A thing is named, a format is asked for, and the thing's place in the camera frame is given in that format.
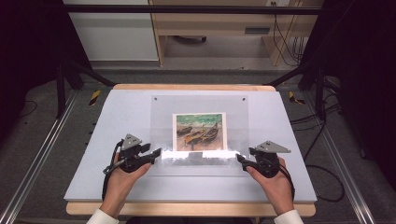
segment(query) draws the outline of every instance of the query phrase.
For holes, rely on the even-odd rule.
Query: black cable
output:
[[[111,156],[110,165],[107,166],[107,168],[105,169],[105,171],[111,171],[111,169],[113,168],[113,166],[114,166],[114,160],[115,160],[116,154],[117,154],[117,149],[118,149],[119,147],[122,146],[122,143],[123,143],[123,140],[119,141],[119,142],[116,144],[116,146],[114,147],[113,155]],[[107,193],[107,184],[108,184],[108,180],[110,179],[110,176],[111,176],[111,172],[106,173],[105,179],[103,180],[102,201],[104,201],[104,200],[105,200],[105,197],[106,197],[106,193]]]
[[[300,43],[299,43],[299,48],[297,50],[297,40],[298,39],[300,39]],[[297,64],[300,64],[301,59],[303,57],[303,46],[304,46],[304,38],[302,36],[294,37],[293,48],[292,48],[292,52],[293,52],[292,57],[294,57],[296,59]]]
[[[344,198],[344,196],[346,194],[346,190],[345,190],[343,182],[341,181],[341,179],[337,175],[333,174],[330,170],[328,170],[326,168],[323,168],[321,166],[307,164],[305,167],[307,167],[307,168],[317,168],[319,170],[322,170],[322,171],[332,175],[338,181],[338,183],[341,186],[341,195],[340,195],[340,197],[338,197],[336,199],[328,199],[328,198],[325,198],[325,197],[321,196],[320,193],[316,190],[318,198],[320,198],[323,201],[329,202],[329,203],[338,203],[341,200],[343,200],[343,198]]]
[[[293,131],[294,131],[294,132],[308,131],[308,130],[312,130],[312,129],[314,129],[314,128],[316,128],[316,127],[318,127],[318,126],[322,125],[322,124],[323,124],[323,123],[320,123],[320,124],[317,124],[317,125],[311,126],[311,127],[309,127],[309,128],[304,128],[304,129],[296,129],[296,130],[293,130]]]
[[[329,99],[330,97],[332,97],[332,96],[337,96],[337,93],[332,93],[332,94],[329,94],[329,95],[327,95],[325,98],[324,98],[324,101],[326,101],[327,99]]]
[[[309,115],[309,116],[301,118],[301,119],[293,119],[290,121],[290,124],[293,125],[293,124],[305,123],[305,122],[308,122],[308,121],[314,119],[316,116],[317,116],[317,114],[313,114],[313,115]]]
[[[297,66],[298,64],[289,64],[289,63],[287,63],[286,60],[285,60],[285,57],[283,57],[282,51],[281,51],[280,48],[277,46],[277,43],[276,43],[276,40],[275,40],[275,30],[276,30],[276,27],[278,28],[278,26],[277,26],[277,21],[276,21],[276,14],[274,15],[274,17],[275,17],[275,22],[274,22],[274,35],[273,35],[273,39],[274,39],[275,47],[276,47],[277,50],[279,51],[280,57],[282,57],[282,60],[283,60],[283,62],[284,62],[285,64],[287,64],[287,65],[289,65],[289,66]]]
[[[29,113],[27,113],[27,114],[20,115],[20,116],[18,117],[18,119],[21,119],[21,118],[23,118],[23,117],[26,117],[26,116],[32,114],[32,113],[37,109],[37,103],[36,103],[35,101],[26,101],[26,103],[33,103],[33,104],[35,104],[35,108],[33,108],[33,109],[32,109]]]
[[[296,190],[294,188],[293,181],[291,180],[291,175],[290,175],[288,169],[286,169],[286,167],[283,166],[282,164],[279,164],[279,171],[289,180],[290,188],[291,188],[291,199],[294,201],[294,195],[295,195]]]
[[[295,16],[296,16],[296,15],[293,15],[292,18],[291,18],[291,22],[290,22],[290,25],[289,25],[289,28],[288,28],[287,33],[290,32],[291,25],[292,25],[292,22],[293,22]],[[286,38],[282,35],[282,32],[281,32],[280,29],[279,29],[279,26],[278,26],[278,24],[277,24],[276,14],[274,14],[274,18],[275,18],[275,21],[274,21],[274,36],[273,36],[273,38],[274,38],[274,44],[275,44],[277,50],[279,51],[279,54],[280,54],[280,56],[282,57],[283,62],[284,62],[285,64],[289,65],[289,66],[297,66],[297,65],[299,65],[300,63],[293,57],[293,54],[290,52],[289,43],[287,43]],[[279,48],[279,46],[277,45],[276,40],[275,40],[275,31],[276,31],[276,28],[277,28],[277,31],[279,32],[279,34],[280,34],[280,36],[281,36],[281,38],[282,38],[282,40],[283,40],[283,43],[284,43],[285,46],[286,46],[286,49],[288,50],[288,52],[289,52],[291,58],[292,58],[297,64],[289,64],[289,63],[286,62],[286,60],[285,60],[285,58],[284,58],[284,56],[283,56],[283,53],[282,53],[282,51],[280,50],[280,48]]]

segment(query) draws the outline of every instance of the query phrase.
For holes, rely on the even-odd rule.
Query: boat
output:
[[[183,128],[183,129],[177,130],[176,133],[177,133],[177,136],[180,137],[180,136],[183,136],[184,134],[187,134],[187,133],[191,132],[191,130],[192,130],[192,127],[189,126],[187,128]]]
[[[201,129],[201,130],[199,130],[197,132],[190,133],[190,134],[184,136],[184,143],[186,145],[188,145],[188,144],[196,144],[196,143],[198,143],[198,142],[200,142],[202,140],[201,137],[205,133],[206,133],[205,129]]]
[[[211,127],[206,133],[201,136],[201,139],[205,142],[211,142],[218,136],[219,133],[219,126],[216,123]]]

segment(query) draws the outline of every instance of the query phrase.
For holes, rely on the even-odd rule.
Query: painting print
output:
[[[227,149],[225,113],[174,114],[174,151]]]

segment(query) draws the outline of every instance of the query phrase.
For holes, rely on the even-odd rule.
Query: person's right hand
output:
[[[280,157],[279,163],[286,167],[285,160]],[[247,172],[262,186],[265,195],[267,195],[278,216],[294,209],[290,182],[285,175],[278,172],[276,176],[267,178],[251,166],[247,167]]]
[[[114,163],[119,157],[116,154]],[[125,205],[125,199],[131,191],[134,183],[138,178],[143,176],[151,167],[150,163],[144,164],[134,172],[126,173],[120,167],[115,169],[107,183],[106,197],[100,207],[100,210],[111,217],[117,218],[122,207]]]

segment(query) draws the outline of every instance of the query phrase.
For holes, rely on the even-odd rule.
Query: white sleeve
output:
[[[114,217],[102,212],[100,209],[96,209],[95,213],[88,220],[87,224],[118,224],[119,221]]]
[[[280,215],[274,219],[276,224],[303,224],[300,215],[297,210],[291,210],[287,213]]]

